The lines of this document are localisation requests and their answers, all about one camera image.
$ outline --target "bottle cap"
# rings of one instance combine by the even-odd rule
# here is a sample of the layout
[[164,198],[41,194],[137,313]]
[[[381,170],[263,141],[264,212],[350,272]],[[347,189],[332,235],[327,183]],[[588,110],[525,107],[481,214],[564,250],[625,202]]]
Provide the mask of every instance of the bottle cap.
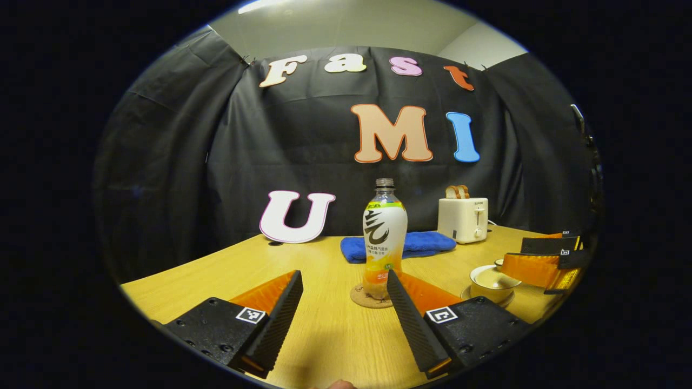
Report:
[[375,186],[378,188],[393,188],[394,179],[377,179],[375,180]]

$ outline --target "letter m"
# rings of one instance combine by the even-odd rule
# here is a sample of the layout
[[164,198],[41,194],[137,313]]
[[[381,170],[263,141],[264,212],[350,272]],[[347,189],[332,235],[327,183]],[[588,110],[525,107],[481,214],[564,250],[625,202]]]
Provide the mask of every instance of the letter m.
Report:
[[407,105],[401,108],[395,124],[375,104],[357,104],[351,107],[351,112],[358,116],[361,126],[361,149],[355,155],[356,161],[373,163],[382,159],[382,153],[375,145],[376,139],[379,139],[380,145],[392,160],[399,154],[404,139],[406,148],[401,156],[405,160],[423,162],[433,159],[423,124],[425,109]]

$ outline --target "table surface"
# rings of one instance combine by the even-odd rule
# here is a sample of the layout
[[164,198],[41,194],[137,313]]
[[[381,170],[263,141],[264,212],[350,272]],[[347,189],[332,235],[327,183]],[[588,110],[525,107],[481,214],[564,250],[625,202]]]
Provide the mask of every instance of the table surface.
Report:
[[[471,270],[519,252],[523,237],[542,235],[501,226],[489,229],[484,242],[404,259],[403,271],[460,296],[471,284]],[[270,240],[258,235],[121,287],[144,315],[168,323],[206,298],[230,300],[297,269],[303,295],[274,370],[260,381],[297,389],[326,388],[337,379],[359,389],[411,388],[429,382],[418,371],[394,307],[370,309],[351,301],[349,292],[361,283],[365,265],[346,261],[340,251],[342,238],[269,246]],[[506,309],[533,323],[558,299],[521,284]]]

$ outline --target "letter u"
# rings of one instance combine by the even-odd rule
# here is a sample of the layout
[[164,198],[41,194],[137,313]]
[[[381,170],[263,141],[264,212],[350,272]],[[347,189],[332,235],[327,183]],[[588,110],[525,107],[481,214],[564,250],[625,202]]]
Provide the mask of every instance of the letter u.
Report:
[[325,227],[327,207],[336,200],[329,193],[311,193],[307,199],[312,201],[310,214],[303,227],[293,228],[285,224],[286,214],[294,200],[300,195],[290,190],[275,190],[269,193],[269,205],[264,210],[259,230],[271,240],[284,243],[303,243],[315,239]]

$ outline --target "black curtain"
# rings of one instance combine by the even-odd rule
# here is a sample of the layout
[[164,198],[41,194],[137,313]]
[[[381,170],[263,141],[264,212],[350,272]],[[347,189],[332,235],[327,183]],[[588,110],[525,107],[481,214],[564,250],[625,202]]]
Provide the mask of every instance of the black curtain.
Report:
[[[363,57],[362,72],[328,73],[335,54]],[[259,84],[273,60],[306,55],[282,84]],[[411,57],[419,77],[391,70]],[[444,66],[468,76],[461,88]],[[571,116],[573,101],[530,55],[487,71],[393,48],[315,48],[247,65],[208,26],[171,48],[127,90],[107,125],[95,163],[95,209],[104,256],[119,282],[189,262],[260,233],[272,190],[292,190],[286,224],[307,220],[307,195],[336,196],[323,235],[362,235],[374,181],[391,177],[409,231],[437,228],[437,200],[449,185],[489,199],[497,224],[554,233],[582,225],[589,161]],[[378,105],[395,123],[404,106],[426,110],[433,158],[401,153],[354,159],[357,104]],[[480,160],[454,159],[448,112],[471,117]]]

